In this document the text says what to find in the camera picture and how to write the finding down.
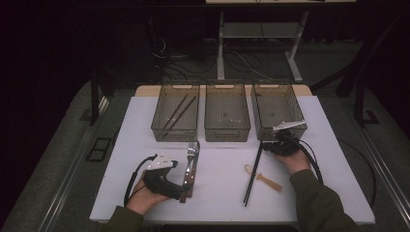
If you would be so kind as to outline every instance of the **spoon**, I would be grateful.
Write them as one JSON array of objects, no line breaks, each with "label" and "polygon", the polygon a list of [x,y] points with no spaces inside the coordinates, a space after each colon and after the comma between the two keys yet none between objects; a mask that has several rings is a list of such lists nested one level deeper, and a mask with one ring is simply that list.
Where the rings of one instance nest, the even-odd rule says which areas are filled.
[{"label": "spoon", "polygon": [[[245,170],[248,172],[249,175],[252,174],[252,166],[250,166],[249,164],[245,165]],[[256,180],[262,181],[263,183],[270,186],[272,189],[276,191],[281,191],[282,189],[282,186],[262,176],[262,173],[255,173],[255,177],[256,177]]]}]

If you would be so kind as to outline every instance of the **floor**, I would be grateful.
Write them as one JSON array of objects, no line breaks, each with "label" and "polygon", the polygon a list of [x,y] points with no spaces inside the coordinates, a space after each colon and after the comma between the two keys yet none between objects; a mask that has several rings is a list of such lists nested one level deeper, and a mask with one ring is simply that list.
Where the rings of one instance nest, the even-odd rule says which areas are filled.
[{"label": "floor", "polygon": [[[250,81],[253,77],[263,75],[290,79],[291,72],[283,55],[289,46],[288,41],[276,40],[227,41],[224,46],[225,78]],[[303,84],[310,86],[340,70],[349,64],[360,47],[361,44],[357,42],[302,43],[295,59]],[[216,78],[216,51],[215,41],[212,40],[207,41],[208,55],[205,59],[191,59],[174,51],[173,62],[163,69],[163,78],[200,79],[203,82]],[[354,95],[343,99],[337,97],[337,84],[335,81],[316,91],[314,95],[318,96],[369,203],[374,192],[366,161],[375,172],[377,185],[372,210],[376,223],[364,225],[364,231],[409,231],[408,219],[404,219],[398,207],[400,204],[396,201],[400,198],[397,197],[397,188],[392,188],[392,181],[385,177],[386,173],[375,168],[374,164],[380,163],[376,160],[380,159],[375,159],[373,155],[376,153],[381,157],[394,177],[398,190],[402,195],[409,196],[410,187],[406,182],[406,177],[410,174],[409,139],[369,91],[366,91],[365,109],[374,113],[379,124],[368,125],[365,129],[358,127],[352,118]],[[93,127],[87,121],[89,93],[90,86],[87,83],[73,99],[66,117],[50,141],[2,231],[100,230],[101,225],[88,218],[134,90],[117,90],[113,97],[103,98],[100,105],[101,116]],[[110,139],[105,159],[101,162],[87,161],[86,157],[98,138]],[[172,229],[172,226],[145,228],[150,231]]]}]

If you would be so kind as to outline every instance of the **white table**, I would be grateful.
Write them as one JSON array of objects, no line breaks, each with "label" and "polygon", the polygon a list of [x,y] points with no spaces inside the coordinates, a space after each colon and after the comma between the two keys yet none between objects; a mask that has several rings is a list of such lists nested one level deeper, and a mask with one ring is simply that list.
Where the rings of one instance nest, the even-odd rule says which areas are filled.
[{"label": "white table", "polygon": [[[187,165],[187,143],[156,142],[150,129],[158,97],[132,98],[116,145],[105,171],[91,220],[107,221],[115,207],[123,204],[131,174],[147,157],[166,151],[179,161],[171,169],[169,181],[182,185]],[[336,137],[316,97],[298,97],[308,129],[302,139],[313,148],[324,183],[335,190],[347,215],[357,223],[374,223],[374,214],[337,143]],[[295,224],[295,195],[283,164],[269,152],[263,152],[258,172],[283,186],[277,192],[260,181],[253,183],[248,206],[243,204],[249,183],[246,164],[253,165],[259,141],[255,136],[251,102],[251,130],[248,142],[210,143],[205,141],[205,99],[200,98],[198,140],[201,143],[197,176],[192,198],[183,204],[168,200],[145,216],[147,223],[198,224]]]}]

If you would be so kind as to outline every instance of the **utensil handle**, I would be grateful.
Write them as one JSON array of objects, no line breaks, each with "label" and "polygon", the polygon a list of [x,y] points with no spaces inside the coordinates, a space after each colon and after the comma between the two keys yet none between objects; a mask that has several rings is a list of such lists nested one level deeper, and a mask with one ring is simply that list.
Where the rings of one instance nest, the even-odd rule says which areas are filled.
[{"label": "utensil handle", "polygon": [[273,182],[273,181],[269,180],[268,178],[262,176],[262,174],[258,174],[256,176],[256,180],[261,180],[263,183],[270,186],[272,189],[274,189],[276,191],[281,191],[281,189],[282,189],[281,185],[279,185],[278,183]]},{"label": "utensil handle", "polygon": [[[187,184],[189,180],[190,180],[190,173],[189,173],[189,171],[186,171],[183,185]],[[187,201],[187,193],[185,191],[183,191],[181,193],[180,203],[185,203],[186,201]]]},{"label": "utensil handle", "polygon": [[193,183],[195,182],[195,174],[196,174],[196,167],[193,167],[192,170],[190,171],[190,179],[188,181],[189,184],[192,184],[192,187],[190,187],[190,190],[187,191],[187,197],[192,197]]}]

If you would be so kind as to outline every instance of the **jacket sleeve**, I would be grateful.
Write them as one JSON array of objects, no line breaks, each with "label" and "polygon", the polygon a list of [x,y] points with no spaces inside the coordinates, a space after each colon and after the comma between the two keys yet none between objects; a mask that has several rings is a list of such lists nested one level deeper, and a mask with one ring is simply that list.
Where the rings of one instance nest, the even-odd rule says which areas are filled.
[{"label": "jacket sleeve", "polygon": [[102,232],[136,232],[139,231],[143,220],[142,215],[117,206],[111,219],[102,226]]},{"label": "jacket sleeve", "polygon": [[340,198],[320,184],[311,170],[290,177],[296,193],[296,212],[302,232],[362,231],[343,211]]}]

